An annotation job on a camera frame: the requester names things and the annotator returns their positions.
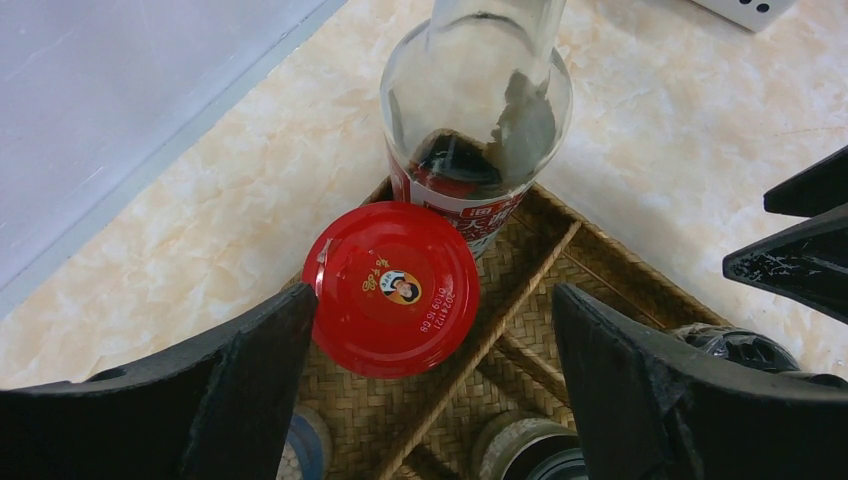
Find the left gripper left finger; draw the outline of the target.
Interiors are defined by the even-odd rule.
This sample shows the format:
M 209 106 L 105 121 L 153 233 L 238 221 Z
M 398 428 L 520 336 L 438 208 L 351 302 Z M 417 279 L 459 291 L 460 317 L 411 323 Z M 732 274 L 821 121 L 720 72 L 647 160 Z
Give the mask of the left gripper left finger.
M 1 394 L 5 479 L 272 479 L 317 299 L 298 283 L 82 382 Z

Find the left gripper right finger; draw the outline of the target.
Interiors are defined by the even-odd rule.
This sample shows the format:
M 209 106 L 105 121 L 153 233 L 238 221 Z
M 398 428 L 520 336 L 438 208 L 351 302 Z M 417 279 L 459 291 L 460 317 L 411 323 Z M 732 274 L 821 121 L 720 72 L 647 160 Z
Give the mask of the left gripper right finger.
M 846 477 L 845 389 L 707 354 L 572 284 L 552 320 L 591 478 Z

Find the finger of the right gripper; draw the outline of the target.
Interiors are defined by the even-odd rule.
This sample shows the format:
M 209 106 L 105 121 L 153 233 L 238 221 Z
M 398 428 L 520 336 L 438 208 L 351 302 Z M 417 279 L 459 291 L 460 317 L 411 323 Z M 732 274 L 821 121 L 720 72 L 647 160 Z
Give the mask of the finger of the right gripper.
M 763 196 L 769 213 L 811 218 L 847 203 L 847 147 L 776 185 Z
M 847 322 L 847 206 L 763 238 L 723 259 L 725 278 Z

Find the silver lid jar blue label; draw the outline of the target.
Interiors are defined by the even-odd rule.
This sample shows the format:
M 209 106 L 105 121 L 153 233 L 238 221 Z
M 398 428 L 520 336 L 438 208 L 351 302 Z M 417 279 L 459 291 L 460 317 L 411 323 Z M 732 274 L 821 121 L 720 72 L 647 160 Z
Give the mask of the silver lid jar blue label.
M 322 480 L 332 461 L 330 430 L 317 411 L 305 406 L 294 408 L 277 479 Z

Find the white plastic basket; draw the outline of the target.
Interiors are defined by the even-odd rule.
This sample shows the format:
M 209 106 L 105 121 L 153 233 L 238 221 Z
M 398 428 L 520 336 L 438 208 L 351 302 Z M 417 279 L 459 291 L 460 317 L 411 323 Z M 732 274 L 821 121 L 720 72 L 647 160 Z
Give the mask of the white plastic basket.
M 760 32 L 794 6 L 796 0 L 692 0 L 749 31 Z

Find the woven bamboo divided tray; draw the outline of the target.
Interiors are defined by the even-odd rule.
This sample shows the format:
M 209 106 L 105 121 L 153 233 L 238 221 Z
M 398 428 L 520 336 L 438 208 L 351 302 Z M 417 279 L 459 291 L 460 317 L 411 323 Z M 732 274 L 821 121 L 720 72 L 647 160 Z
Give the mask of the woven bamboo divided tray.
M 393 380 L 339 367 L 312 347 L 299 400 L 327 423 L 331 479 L 470 479 L 472 451 L 497 415 L 573 425 L 552 328 L 552 290 L 572 283 L 648 326 L 722 318 L 624 245 L 534 186 L 477 263 L 481 304 L 459 350 Z

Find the red lid sauce jar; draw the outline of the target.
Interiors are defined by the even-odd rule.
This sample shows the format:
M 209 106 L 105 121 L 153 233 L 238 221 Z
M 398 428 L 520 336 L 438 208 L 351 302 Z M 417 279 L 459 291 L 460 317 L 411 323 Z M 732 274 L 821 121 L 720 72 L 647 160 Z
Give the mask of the red lid sauce jar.
M 442 216 L 397 201 L 332 222 L 301 279 L 317 296 L 312 337 L 341 367 L 367 377 L 421 374 L 464 341 L 480 304 L 475 260 Z

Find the tall glass sauce bottle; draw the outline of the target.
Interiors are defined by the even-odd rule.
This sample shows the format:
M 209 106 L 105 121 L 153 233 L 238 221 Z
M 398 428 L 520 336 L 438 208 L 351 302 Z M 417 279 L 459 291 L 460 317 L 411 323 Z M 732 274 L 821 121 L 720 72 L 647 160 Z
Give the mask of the tall glass sauce bottle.
M 474 256 L 563 143 L 563 11 L 561 1 L 437 1 L 384 68 L 393 195 L 445 217 Z

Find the black cap shaker front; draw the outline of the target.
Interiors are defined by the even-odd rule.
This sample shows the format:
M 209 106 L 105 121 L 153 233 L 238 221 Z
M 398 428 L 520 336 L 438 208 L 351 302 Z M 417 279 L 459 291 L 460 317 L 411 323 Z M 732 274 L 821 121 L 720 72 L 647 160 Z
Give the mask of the black cap shaker front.
M 576 431 L 548 418 L 514 410 L 492 419 L 471 453 L 473 479 L 587 479 Z

